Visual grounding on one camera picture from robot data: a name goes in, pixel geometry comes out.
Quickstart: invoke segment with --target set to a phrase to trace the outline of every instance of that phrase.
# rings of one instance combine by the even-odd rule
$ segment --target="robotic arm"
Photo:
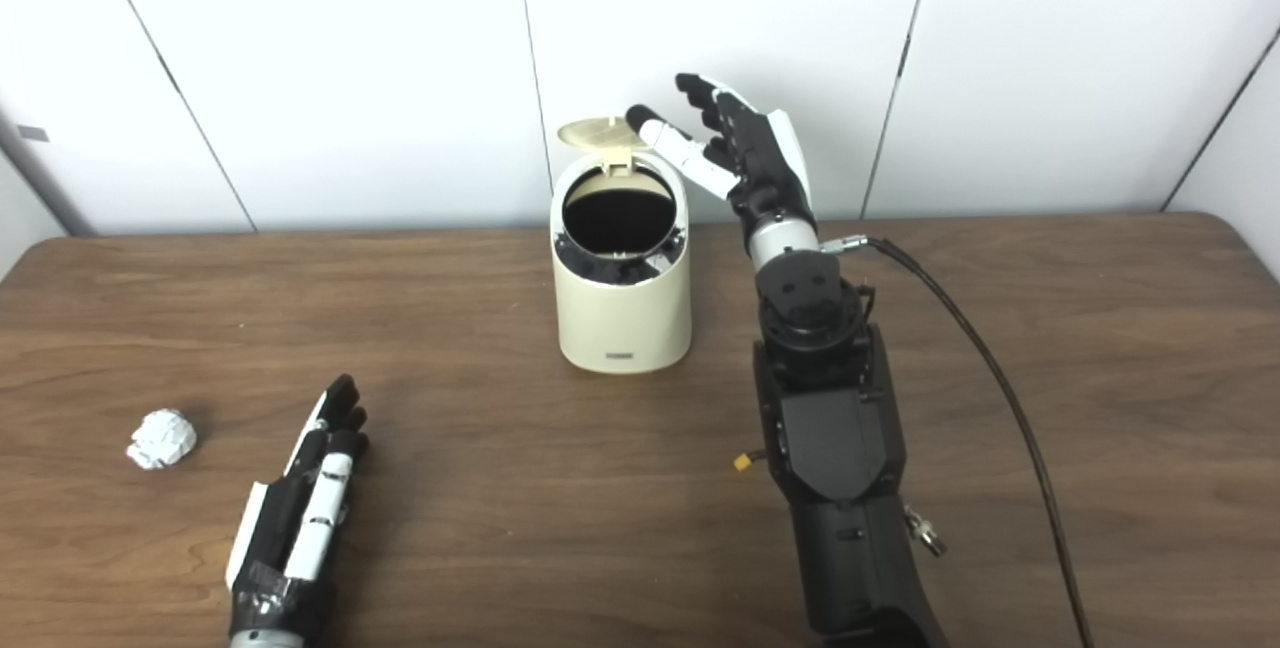
[[[742,225],[762,341],[754,373],[769,473],[791,508],[809,625],[828,645],[947,648],[910,538],[945,548],[899,496],[906,447],[874,291],[840,275],[818,242],[804,156],[786,111],[760,114],[695,74],[676,87],[719,133],[701,145],[646,106],[627,123]]]

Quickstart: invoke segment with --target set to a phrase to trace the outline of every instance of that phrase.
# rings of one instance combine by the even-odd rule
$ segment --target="black fingertip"
[[[358,433],[360,428],[365,425],[366,420],[369,420],[369,411],[366,411],[365,407],[362,406],[356,406],[355,409],[351,410],[351,414],[347,416],[347,420],[342,423],[342,429],[349,430],[352,433]]]
[[[342,453],[356,460],[367,444],[369,438],[362,433],[338,430],[333,434],[333,438],[329,438],[329,453]]]
[[[703,149],[704,159],[713,161],[716,165],[728,170],[730,173],[736,173],[733,166],[733,159],[728,158],[728,151],[722,151],[714,146],[707,146]]]
[[[700,91],[700,88],[707,87],[708,83],[701,76],[696,73],[677,73],[676,74],[676,87],[681,88],[682,92]]]
[[[360,457],[365,456],[365,453],[369,451],[369,437],[365,435],[364,433],[357,433],[356,441],[358,442],[358,446],[356,446],[356,456],[352,456],[352,460],[358,461]]]
[[[627,126],[631,127],[636,134],[640,134],[640,127],[649,120],[662,120],[649,106],[635,105],[627,109]]]
[[[708,83],[701,76],[694,73],[677,74],[676,87],[680,88],[681,92],[685,92],[685,97],[689,99],[689,105],[704,110],[716,110],[716,104],[712,101],[712,93],[716,91],[716,86]]]
[[[356,389],[356,379],[344,373],[325,389],[324,406],[320,407],[316,419],[324,420],[329,425],[340,425],[358,401],[360,391]]]

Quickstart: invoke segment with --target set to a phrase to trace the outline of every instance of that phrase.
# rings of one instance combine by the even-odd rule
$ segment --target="cable connector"
[[[818,251],[827,254],[828,256],[838,256],[840,254],[856,251],[858,248],[867,246],[868,241],[869,239],[865,236],[845,236],[844,238],[827,241],[826,243],[818,246]]]
[[[919,512],[911,510],[911,506],[904,506],[906,528],[911,531],[911,538],[924,543],[924,547],[933,553],[934,557],[942,557],[942,553],[947,552],[947,544],[942,542],[942,537],[938,535],[937,530],[933,530],[933,524],[924,520]]]

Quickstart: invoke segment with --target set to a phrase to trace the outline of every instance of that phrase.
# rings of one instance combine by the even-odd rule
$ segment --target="black cable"
[[[1036,480],[1039,482],[1041,497],[1044,499],[1044,511],[1048,514],[1050,530],[1053,533],[1053,548],[1057,549],[1057,563],[1062,570],[1062,583],[1066,584],[1066,597],[1071,602],[1071,615],[1075,617],[1075,630],[1080,634],[1080,643],[1084,648],[1093,648],[1093,634],[1089,631],[1089,619],[1084,615],[1084,602],[1080,599],[1080,589],[1075,584],[1075,569],[1071,567],[1071,553],[1066,547],[1066,531],[1062,529],[1062,516],[1057,508],[1057,498],[1053,497],[1053,484],[1048,480],[1048,467],[1044,465],[1044,456],[1041,455],[1039,443],[1037,443],[1036,433],[1027,419],[1027,412],[1023,411],[1023,405],[1018,394],[1014,393],[1014,387],[1009,383],[1005,370],[996,362],[996,356],[992,355],[991,348],[987,347],[987,343],[978,336],[973,324],[960,311],[960,306],[951,300],[951,296],[947,296],[947,292],[933,279],[933,275],[929,275],[920,264],[915,263],[915,259],[888,239],[868,238],[867,243],[915,274],[938,297],[938,301],[947,309],[951,318],[956,319],[960,330],[969,337],[974,348],[978,348],[982,360],[987,361],[987,368],[991,369],[996,383],[1000,384],[1000,389],[1005,393],[1005,400],[1009,401],[1009,410],[1012,411],[1014,420],[1018,421],[1018,429],[1023,434],[1023,439],[1027,443],[1027,452],[1030,453],[1032,466],[1036,469]]]

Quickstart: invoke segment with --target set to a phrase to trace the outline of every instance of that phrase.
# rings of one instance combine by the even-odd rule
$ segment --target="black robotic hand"
[[[699,143],[643,105],[627,110],[631,129],[685,178],[727,200],[744,234],[785,219],[813,227],[804,152],[786,111],[756,111],[731,87],[692,73],[677,74],[676,87],[719,136]]]
[[[347,482],[369,447],[349,375],[316,402],[284,475],[255,483],[227,563],[233,648],[314,645],[332,612],[330,555],[347,512]]]

